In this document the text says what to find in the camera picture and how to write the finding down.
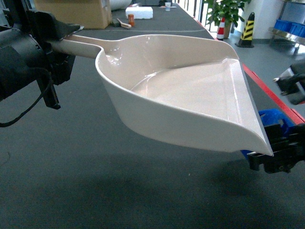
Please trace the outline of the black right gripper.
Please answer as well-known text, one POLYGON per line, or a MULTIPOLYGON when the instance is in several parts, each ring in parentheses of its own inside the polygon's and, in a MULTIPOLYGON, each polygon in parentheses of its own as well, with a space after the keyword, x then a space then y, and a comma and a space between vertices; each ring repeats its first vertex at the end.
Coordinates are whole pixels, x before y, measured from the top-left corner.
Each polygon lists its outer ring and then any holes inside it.
POLYGON ((268 174, 286 172, 305 160, 305 124, 282 130, 280 124, 264 127, 273 152, 272 156, 257 152, 247 154, 250 169, 258 171, 263 165, 268 174))

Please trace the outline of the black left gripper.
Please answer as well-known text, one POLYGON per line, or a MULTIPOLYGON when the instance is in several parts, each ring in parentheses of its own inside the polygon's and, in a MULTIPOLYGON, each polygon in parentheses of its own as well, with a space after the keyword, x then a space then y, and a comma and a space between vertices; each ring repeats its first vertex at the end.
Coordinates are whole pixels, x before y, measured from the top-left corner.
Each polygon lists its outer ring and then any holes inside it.
POLYGON ((58 110, 61 106, 53 83, 60 85, 70 80, 75 56, 57 52, 45 41, 60 41, 84 27, 59 21, 49 12, 27 10, 26 15, 33 37, 39 42, 44 42, 39 45, 35 40, 26 41, 26 65, 29 68, 44 68, 51 73, 52 77, 41 76, 36 81, 46 106, 58 110))

